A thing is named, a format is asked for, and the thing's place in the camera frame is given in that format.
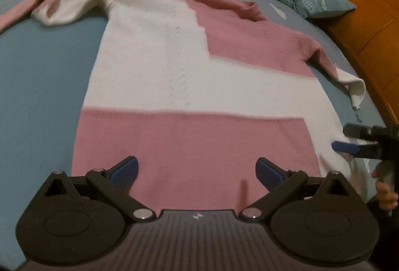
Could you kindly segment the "person's right hand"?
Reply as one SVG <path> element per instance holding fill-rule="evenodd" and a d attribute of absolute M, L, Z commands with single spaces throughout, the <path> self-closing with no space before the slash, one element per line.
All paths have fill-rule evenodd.
<path fill-rule="evenodd" d="M 377 191 L 373 201 L 378 202 L 379 207 L 386 212 L 394 210 L 398 206 L 398 194 L 392 191 L 387 183 L 379 180 L 377 170 L 374 170 L 371 176 L 376 179 L 375 189 Z"/>

